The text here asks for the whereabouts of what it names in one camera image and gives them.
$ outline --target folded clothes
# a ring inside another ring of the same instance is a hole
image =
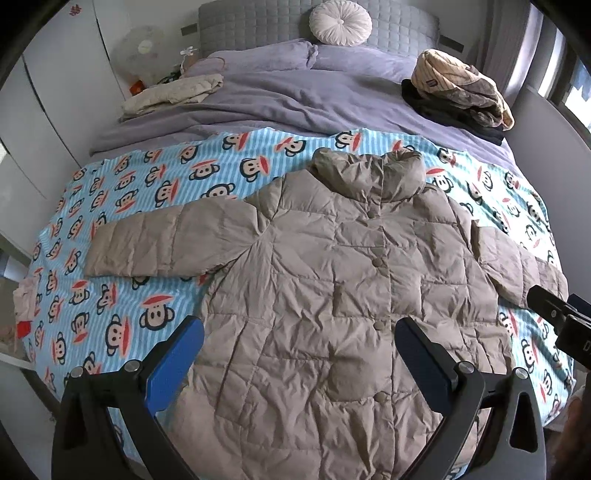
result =
[[[462,128],[495,145],[501,145],[505,135],[503,127],[483,127],[467,110],[458,108],[448,100],[431,96],[424,98],[410,80],[402,81],[402,98],[419,115],[446,127]]]
[[[222,85],[223,77],[219,73],[156,85],[124,101],[122,119],[145,115],[170,105],[203,102]]]
[[[496,83],[447,53],[433,49],[421,52],[411,81],[424,98],[446,100],[466,110],[483,127],[510,130],[515,124]]]

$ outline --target white fan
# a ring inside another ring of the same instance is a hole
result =
[[[154,85],[161,75],[160,57],[164,54],[164,32],[158,27],[135,27],[113,50],[113,67],[129,80],[139,78],[146,86]]]

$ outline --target curtain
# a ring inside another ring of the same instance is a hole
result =
[[[530,69],[543,18],[528,0],[492,0],[482,73],[496,82],[509,105]]]

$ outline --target jacket collar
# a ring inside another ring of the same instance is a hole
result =
[[[422,192],[426,182],[420,152],[406,148],[381,157],[319,148],[309,169],[332,191],[364,203],[409,199]]]

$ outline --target striped beige fabric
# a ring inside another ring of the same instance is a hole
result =
[[[515,123],[495,82],[445,52],[434,49],[422,52],[411,82],[423,97],[447,99],[454,106],[468,110],[485,127],[502,125],[503,130],[509,130]]]

